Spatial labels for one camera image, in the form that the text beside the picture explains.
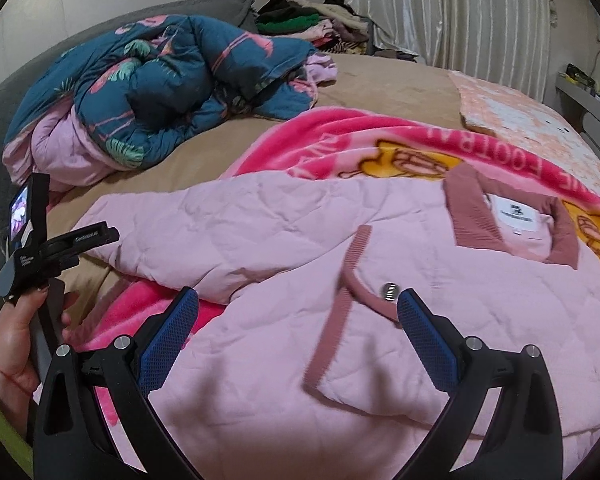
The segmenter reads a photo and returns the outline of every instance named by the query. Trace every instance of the beige bed sheet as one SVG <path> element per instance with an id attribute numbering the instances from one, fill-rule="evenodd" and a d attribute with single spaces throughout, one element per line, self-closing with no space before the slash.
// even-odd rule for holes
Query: beige bed sheet
<path id="1" fill-rule="evenodd" d="M 318 106 L 363 108 L 446 128 L 462 128 L 460 94 L 447 71 L 396 59 L 337 54 L 338 80 L 320 89 Z M 158 166 L 113 174 L 90 188 L 69 192 L 48 215 L 50 237 L 70 231 L 101 196 L 112 193 L 174 191 L 208 182 L 229 165 L 275 121 L 234 119 L 179 146 Z M 156 241 L 172 233 L 158 232 Z M 119 280 L 108 265 L 83 256 L 66 270 L 66 290 L 80 292 L 71 307 L 74 326 Z"/>

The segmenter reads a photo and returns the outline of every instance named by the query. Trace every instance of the wrist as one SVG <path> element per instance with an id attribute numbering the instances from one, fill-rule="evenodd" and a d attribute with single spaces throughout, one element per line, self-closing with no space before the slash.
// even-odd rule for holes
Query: wrist
<path id="1" fill-rule="evenodd" d="M 0 410 L 5 418 L 24 437 L 31 396 L 0 372 Z"/>

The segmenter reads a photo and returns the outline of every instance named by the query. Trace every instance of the bed headboard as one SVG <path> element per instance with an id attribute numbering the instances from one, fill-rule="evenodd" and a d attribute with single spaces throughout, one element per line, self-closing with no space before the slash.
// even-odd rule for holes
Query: bed headboard
<path id="1" fill-rule="evenodd" d="M 251 9 L 254 0 L 183 0 L 147 7 L 113 18 L 88 28 L 46 50 L 14 72 L 0 85 L 0 231 L 8 224 L 7 205 L 16 191 L 2 165 L 2 146 L 7 127 L 27 89 L 45 72 L 65 50 L 95 38 L 108 30 L 121 27 L 157 14 L 202 14 L 229 22 L 250 32 L 257 32 L 255 15 Z"/>

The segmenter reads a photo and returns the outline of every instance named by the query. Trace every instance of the green sleeve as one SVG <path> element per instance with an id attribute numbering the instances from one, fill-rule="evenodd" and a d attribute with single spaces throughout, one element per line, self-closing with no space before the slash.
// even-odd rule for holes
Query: green sleeve
<path id="1" fill-rule="evenodd" d="M 0 411 L 0 441 L 7 452 L 23 469 L 23 471 L 33 478 L 33 450 L 24 439 L 8 423 L 5 416 Z"/>

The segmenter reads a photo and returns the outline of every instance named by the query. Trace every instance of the hand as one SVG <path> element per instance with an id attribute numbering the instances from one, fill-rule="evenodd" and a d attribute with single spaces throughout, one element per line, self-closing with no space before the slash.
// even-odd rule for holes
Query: hand
<path id="1" fill-rule="evenodd" d="M 24 436 L 30 396 L 40 385 L 40 378 L 29 361 L 31 334 L 29 323 L 46 300 L 48 287 L 32 289 L 20 296 L 14 306 L 5 303 L 0 311 L 0 408 L 13 427 Z M 64 308 L 75 303 L 77 293 L 64 295 Z M 71 323 L 67 312 L 62 323 Z"/>

